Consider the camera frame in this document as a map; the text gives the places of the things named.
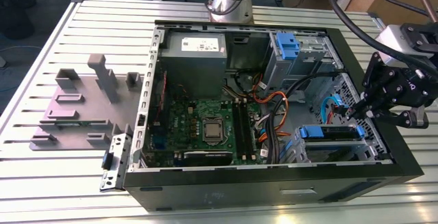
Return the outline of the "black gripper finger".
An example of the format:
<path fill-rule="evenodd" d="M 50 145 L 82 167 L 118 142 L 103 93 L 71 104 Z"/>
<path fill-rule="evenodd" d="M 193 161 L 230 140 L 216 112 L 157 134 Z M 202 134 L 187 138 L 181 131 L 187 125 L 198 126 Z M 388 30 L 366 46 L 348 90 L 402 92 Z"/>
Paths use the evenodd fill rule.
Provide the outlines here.
<path fill-rule="evenodd" d="M 389 110 L 368 111 L 368 116 L 376 118 L 382 123 L 392 124 L 409 129 L 427 129 L 429 127 L 429 118 L 425 112 L 425 106 L 412 107 L 410 110 L 400 114 Z"/>
<path fill-rule="evenodd" d="M 362 80 L 361 100 L 350 108 L 350 118 L 374 117 L 390 108 L 392 98 L 385 89 L 393 78 L 394 70 L 382 61 L 380 52 L 374 52 Z"/>

